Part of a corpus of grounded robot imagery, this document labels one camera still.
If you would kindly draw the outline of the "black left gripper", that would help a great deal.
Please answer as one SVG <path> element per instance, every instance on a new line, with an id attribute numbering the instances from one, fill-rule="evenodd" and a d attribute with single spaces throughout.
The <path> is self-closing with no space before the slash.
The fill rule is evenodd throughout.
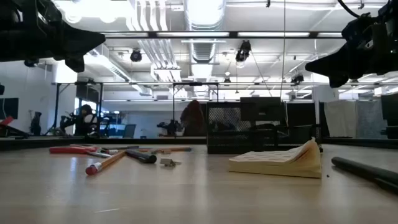
<path id="1" fill-rule="evenodd" d="M 84 55 L 105 40 L 100 32 L 64 22 L 52 0 L 0 0 L 0 62 L 52 57 L 81 73 Z"/>

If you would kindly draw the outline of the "black aluminium table frame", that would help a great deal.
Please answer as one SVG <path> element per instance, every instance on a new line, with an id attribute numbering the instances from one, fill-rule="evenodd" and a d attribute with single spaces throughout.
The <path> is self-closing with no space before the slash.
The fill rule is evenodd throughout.
<path id="1" fill-rule="evenodd" d="M 42 147 L 64 146 L 69 144 L 150 144 L 150 145 L 205 145 L 205 138 L 160 138 L 160 139 L 110 139 L 110 138 L 59 138 L 37 137 L 28 139 L 0 138 L 0 151 L 19 149 L 35 149 Z M 352 138 L 324 138 L 322 144 L 336 144 L 346 146 L 374 147 L 380 149 L 398 149 L 398 139 L 352 139 Z"/>

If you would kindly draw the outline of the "yellow pencil with red eraser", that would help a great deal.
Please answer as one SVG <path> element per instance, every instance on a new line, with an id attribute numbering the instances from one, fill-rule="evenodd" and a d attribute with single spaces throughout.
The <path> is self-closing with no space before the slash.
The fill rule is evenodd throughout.
<path id="1" fill-rule="evenodd" d="M 191 151 L 192 149 L 190 147 L 148 147 L 148 148 L 139 148 L 137 149 L 140 152 L 150 152 L 152 154 L 170 154 L 172 152 L 184 152 L 184 151 Z"/>
<path id="2" fill-rule="evenodd" d="M 111 164 L 123 158 L 125 155 L 126 155 L 125 151 L 120 151 L 117 154 L 105 159 L 104 161 L 96 162 L 90 165 L 89 167 L 86 168 L 85 173 L 86 175 L 96 175 L 97 173 L 101 172 L 103 169 L 109 167 Z"/>

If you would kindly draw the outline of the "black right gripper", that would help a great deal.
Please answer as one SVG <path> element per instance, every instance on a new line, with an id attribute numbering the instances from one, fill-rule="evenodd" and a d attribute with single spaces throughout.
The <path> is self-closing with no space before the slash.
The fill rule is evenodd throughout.
<path id="1" fill-rule="evenodd" d="M 360 15 L 346 8 L 356 19 Z M 365 30 L 366 39 L 346 43 L 327 56 L 305 65 L 308 72 L 329 77 L 329 86 L 339 88 L 364 74 L 383 75 L 398 70 L 398 0 L 387 0 L 378 11 L 378 22 Z"/>

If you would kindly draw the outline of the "grey curtain panel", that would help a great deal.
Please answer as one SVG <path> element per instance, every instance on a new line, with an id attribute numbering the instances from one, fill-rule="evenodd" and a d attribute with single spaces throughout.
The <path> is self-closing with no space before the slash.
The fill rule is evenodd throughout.
<path id="1" fill-rule="evenodd" d="M 356 137 L 361 139 L 383 139 L 381 131 L 386 122 L 382 116 L 381 100 L 357 101 Z"/>

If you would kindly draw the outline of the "silver ceiling air duct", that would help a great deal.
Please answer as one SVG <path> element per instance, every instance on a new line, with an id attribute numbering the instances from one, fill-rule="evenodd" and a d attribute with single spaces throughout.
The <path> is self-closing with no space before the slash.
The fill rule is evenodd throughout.
<path id="1" fill-rule="evenodd" d="M 223 26 L 226 0 L 183 0 L 185 22 L 189 31 L 219 31 Z M 190 44 L 192 59 L 208 63 L 214 57 L 215 44 Z"/>

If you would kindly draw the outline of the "white curtain panel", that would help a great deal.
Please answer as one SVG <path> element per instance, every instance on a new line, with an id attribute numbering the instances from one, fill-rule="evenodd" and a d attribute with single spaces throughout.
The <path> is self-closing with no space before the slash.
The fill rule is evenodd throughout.
<path id="1" fill-rule="evenodd" d="M 354 138 L 356 136 L 356 102 L 339 100 L 324 104 L 324 112 L 330 137 Z"/>

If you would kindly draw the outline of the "black wall monitor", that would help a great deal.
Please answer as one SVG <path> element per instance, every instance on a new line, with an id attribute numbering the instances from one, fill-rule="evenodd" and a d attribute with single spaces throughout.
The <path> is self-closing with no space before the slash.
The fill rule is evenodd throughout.
<path id="1" fill-rule="evenodd" d="M 0 98 L 0 119 L 6 119 L 11 116 L 18 118 L 19 99 L 18 98 Z"/>

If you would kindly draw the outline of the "black mesh desk organizer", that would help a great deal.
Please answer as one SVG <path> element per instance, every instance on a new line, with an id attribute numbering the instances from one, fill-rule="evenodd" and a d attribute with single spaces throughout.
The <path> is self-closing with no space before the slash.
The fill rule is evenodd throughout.
<path id="1" fill-rule="evenodd" d="M 286 103 L 279 97 L 242 97 L 206 104 L 209 154 L 286 151 L 315 139 L 322 151 L 313 103 Z"/>

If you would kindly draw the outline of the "red-handled scissors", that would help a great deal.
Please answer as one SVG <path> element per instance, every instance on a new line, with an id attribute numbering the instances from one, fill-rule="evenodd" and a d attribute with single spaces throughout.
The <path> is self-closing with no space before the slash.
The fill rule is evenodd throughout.
<path id="1" fill-rule="evenodd" d="M 119 152 L 119 149 L 105 149 L 89 144 L 71 144 L 69 146 L 54 146 L 49 148 L 51 154 L 87 154 L 95 157 L 108 158 Z"/>

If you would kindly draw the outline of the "black marker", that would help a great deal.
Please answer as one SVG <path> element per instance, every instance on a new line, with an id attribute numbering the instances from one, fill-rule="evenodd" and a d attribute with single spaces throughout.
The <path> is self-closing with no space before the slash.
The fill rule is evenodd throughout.
<path id="1" fill-rule="evenodd" d="M 147 154 L 135 149 L 126 149 L 125 153 L 127 156 L 137 159 L 141 163 L 154 164 L 157 161 L 157 157 L 153 154 Z"/>
<path id="2" fill-rule="evenodd" d="M 398 173 L 355 162 L 342 157 L 333 157 L 331 163 L 343 171 L 366 179 L 380 188 L 398 195 Z"/>

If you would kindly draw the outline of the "yellow sticky note pad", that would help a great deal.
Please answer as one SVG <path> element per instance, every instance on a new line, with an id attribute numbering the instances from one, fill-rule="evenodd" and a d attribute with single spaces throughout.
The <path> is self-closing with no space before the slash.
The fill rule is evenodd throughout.
<path id="1" fill-rule="evenodd" d="M 287 151 L 247 152 L 228 160 L 230 172 L 322 177 L 321 153 L 315 138 Z"/>

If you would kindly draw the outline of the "person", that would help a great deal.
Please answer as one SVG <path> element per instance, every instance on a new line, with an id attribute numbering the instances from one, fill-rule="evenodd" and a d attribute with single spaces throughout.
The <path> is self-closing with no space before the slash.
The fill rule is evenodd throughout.
<path id="1" fill-rule="evenodd" d="M 75 120 L 76 136 L 94 135 L 98 124 L 98 117 L 93 113 L 90 105 L 85 104 L 80 107 L 79 115 Z"/>
<path id="2" fill-rule="evenodd" d="M 201 104 L 197 100 L 189 102 L 180 116 L 180 121 L 184 128 L 183 136 L 205 135 L 205 120 Z"/>

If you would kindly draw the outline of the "silver binder clip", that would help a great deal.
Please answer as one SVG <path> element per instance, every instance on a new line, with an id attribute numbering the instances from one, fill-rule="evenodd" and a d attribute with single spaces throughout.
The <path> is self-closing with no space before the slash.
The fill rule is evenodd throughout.
<path id="1" fill-rule="evenodd" d="M 160 160 L 160 164 L 162 164 L 162 165 L 164 165 L 164 166 L 166 166 L 166 167 L 175 167 L 175 166 L 177 166 L 177 165 L 180 165 L 181 162 L 174 161 L 174 160 L 172 160 L 172 159 L 162 158 L 162 159 Z"/>

